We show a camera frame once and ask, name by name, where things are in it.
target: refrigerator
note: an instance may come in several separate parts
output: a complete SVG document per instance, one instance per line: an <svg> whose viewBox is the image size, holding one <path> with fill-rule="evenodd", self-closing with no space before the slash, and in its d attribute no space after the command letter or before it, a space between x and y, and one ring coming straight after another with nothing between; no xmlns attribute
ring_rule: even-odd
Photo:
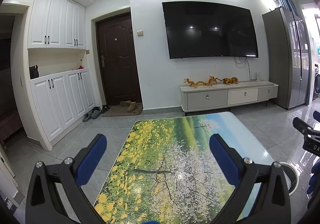
<svg viewBox="0 0 320 224"><path fill-rule="evenodd" d="M262 15L269 51L269 81L279 85L272 101L290 109L306 103L309 85L307 30L301 18L279 7Z"/></svg>

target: washing machine door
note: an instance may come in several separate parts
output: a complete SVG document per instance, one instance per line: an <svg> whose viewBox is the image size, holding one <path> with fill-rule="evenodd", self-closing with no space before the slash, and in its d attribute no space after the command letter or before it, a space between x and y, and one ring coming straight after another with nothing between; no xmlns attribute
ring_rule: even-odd
<svg viewBox="0 0 320 224"><path fill-rule="evenodd" d="M316 75L316 78L315 78L315 92L317 94L320 93L320 74Z"/></svg>

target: brown mat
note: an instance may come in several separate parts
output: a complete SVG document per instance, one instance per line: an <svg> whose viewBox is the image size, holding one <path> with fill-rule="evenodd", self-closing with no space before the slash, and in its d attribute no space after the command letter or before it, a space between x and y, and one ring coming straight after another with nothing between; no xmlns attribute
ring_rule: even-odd
<svg viewBox="0 0 320 224"><path fill-rule="evenodd" d="M110 109L101 114L103 117L110 117L110 116L137 116L142 113L143 106L142 104L137 105L137 109L132 111L131 113L127 112L128 107L126 106L111 106Z"/></svg>

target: black bag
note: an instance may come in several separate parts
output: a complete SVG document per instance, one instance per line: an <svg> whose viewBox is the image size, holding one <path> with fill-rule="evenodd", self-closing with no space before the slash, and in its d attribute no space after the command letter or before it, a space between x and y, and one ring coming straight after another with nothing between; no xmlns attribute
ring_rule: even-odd
<svg viewBox="0 0 320 224"><path fill-rule="evenodd" d="M29 67L30 79L34 79L39 77L38 65L34 65L33 67Z"/></svg>

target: table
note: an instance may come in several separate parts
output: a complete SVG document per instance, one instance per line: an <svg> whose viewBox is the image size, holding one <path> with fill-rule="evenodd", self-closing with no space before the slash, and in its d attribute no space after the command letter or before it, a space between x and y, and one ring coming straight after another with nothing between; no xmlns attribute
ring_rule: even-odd
<svg viewBox="0 0 320 224"><path fill-rule="evenodd" d="M274 159L230 112L136 122L94 204L106 223L208 223L234 190L209 149L219 133L241 157ZM241 214L249 214L254 189Z"/></svg>

